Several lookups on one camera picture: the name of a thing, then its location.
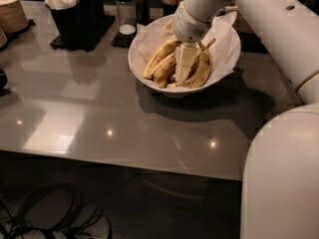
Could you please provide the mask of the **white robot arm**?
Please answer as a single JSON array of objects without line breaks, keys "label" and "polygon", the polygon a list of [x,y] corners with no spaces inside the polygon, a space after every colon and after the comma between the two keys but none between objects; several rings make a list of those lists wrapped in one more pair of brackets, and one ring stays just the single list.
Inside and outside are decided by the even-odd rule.
[{"label": "white robot arm", "polygon": [[256,135],[242,175],[240,239],[319,239],[319,16],[297,0],[183,0],[173,27],[198,41],[234,2],[277,67],[274,94],[300,102]]}]

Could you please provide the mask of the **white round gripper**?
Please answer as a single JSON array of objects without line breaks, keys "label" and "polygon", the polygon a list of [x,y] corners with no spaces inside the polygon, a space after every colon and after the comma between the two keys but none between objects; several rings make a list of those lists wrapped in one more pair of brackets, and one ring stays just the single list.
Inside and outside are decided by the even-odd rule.
[{"label": "white round gripper", "polygon": [[184,81],[197,56],[198,46],[195,43],[201,41],[211,28],[211,23],[202,23],[193,18],[186,10],[184,3],[180,2],[162,30],[165,33],[174,33],[175,36],[185,43],[175,49],[175,80],[180,83]]}]

